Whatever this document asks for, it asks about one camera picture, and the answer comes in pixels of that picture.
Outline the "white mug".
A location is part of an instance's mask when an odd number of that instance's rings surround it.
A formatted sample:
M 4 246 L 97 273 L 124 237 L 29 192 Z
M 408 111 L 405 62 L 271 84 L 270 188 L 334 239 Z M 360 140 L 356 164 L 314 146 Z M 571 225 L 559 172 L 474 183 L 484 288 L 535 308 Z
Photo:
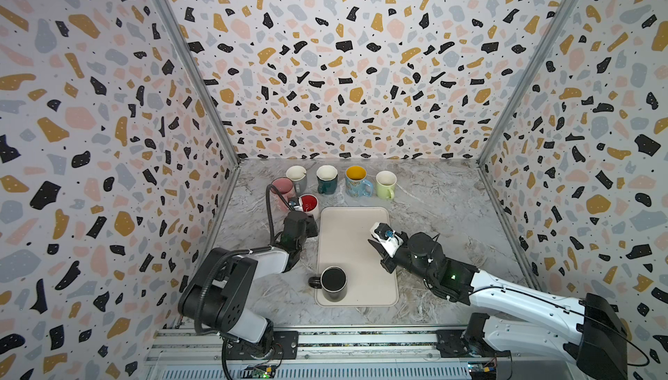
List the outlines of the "white mug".
M 306 213 L 309 216 L 312 216 L 315 220 L 319 219 L 320 208 L 318 198 L 312 194 L 304 194 L 299 198 L 299 206 L 301 211 Z

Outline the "pink mug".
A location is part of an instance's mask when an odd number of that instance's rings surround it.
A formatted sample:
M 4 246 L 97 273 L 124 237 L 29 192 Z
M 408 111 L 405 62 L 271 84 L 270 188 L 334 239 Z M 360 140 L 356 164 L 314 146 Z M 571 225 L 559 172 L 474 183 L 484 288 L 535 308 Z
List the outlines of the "pink mug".
M 273 189 L 270 190 L 270 199 L 274 206 L 281 211 L 290 211 L 288 199 L 297 197 L 292 181 L 287 177 L 276 178 L 271 182 Z

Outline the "black mug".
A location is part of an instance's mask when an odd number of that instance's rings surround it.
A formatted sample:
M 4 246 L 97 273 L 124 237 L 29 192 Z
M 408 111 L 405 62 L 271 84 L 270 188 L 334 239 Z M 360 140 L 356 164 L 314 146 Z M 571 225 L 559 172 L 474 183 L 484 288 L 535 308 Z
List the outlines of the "black mug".
M 339 302 L 345 297 L 347 283 L 348 277 L 345 271 L 338 266 L 330 266 L 321 275 L 308 279 L 308 285 L 323 291 L 324 297 L 330 302 Z

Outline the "dark green mug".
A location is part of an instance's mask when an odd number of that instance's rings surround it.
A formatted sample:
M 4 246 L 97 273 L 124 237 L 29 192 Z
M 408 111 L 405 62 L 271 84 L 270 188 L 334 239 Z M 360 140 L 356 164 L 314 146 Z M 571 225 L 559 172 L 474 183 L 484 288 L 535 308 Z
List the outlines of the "dark green mug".
M 321 195 L 333 195 L 337 190 L 339 172 L 333 165 L 322 165 L 317 170 L 318 193 Z

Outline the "grey mug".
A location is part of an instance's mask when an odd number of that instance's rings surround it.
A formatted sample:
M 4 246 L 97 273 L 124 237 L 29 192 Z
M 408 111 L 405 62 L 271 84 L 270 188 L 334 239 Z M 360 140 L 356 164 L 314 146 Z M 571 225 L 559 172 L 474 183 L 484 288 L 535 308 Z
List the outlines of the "grey mug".
M 307 171 L 304 166 L 291 166 L 285 173 L 285 176 L 292 181 L 295 192 L 298 196 L 305 194 L 308 187 Z

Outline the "blue butterfly mug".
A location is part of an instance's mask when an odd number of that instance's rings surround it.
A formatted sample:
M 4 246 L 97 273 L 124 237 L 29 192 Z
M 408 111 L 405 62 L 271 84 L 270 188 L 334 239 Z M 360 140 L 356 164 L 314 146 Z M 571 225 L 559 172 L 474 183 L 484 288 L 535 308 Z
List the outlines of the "blue butterfly mug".
M 350 197 L 371 197 L 374 192 L 373 183 L 367 178 L 365 168 L 354 165 L 345 172 L 346 193 Z

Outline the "light green mug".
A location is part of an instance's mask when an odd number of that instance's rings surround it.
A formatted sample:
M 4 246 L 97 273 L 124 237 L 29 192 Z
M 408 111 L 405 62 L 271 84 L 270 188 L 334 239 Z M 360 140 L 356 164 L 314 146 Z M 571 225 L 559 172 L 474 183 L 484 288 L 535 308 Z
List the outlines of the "light green mug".
M 395 188 L 398 178 L 391 171 L 380 171 L 376 175 L 376 194 L 384 200 L 395 199 Z

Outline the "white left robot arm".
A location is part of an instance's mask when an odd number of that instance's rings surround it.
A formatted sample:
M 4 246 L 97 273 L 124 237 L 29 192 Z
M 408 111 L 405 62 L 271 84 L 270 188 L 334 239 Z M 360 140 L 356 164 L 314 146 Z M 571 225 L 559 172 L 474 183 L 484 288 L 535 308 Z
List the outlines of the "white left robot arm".
M 304 242 L 318 235 L 315 218 L 291 211 L 284 230 L 268 246 L 250 250 L 211 250 L 178 302 L 181 316 L 193 321 L 198 335 L 224 338 L 266 348 L 273 340 L 272 322 L 245 308 L 255 280 L 289 272 L 300 259 Z

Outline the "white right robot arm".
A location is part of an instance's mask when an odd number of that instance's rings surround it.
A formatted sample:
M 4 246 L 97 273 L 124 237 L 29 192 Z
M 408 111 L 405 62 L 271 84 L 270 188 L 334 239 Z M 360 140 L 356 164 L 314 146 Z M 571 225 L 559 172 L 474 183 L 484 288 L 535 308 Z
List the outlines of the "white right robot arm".
M 447 257 L 424 232 L 409 236 L 380 223 L 371 234 L 388 273 L 402 268 L 434 296 L 476 307 L 462 335 L 466 350 L 482 357 L 507 351 L 557 357 L 590 378 L 628 377 L 626 330 L 605 298 L 562 297 L 508 282 Z

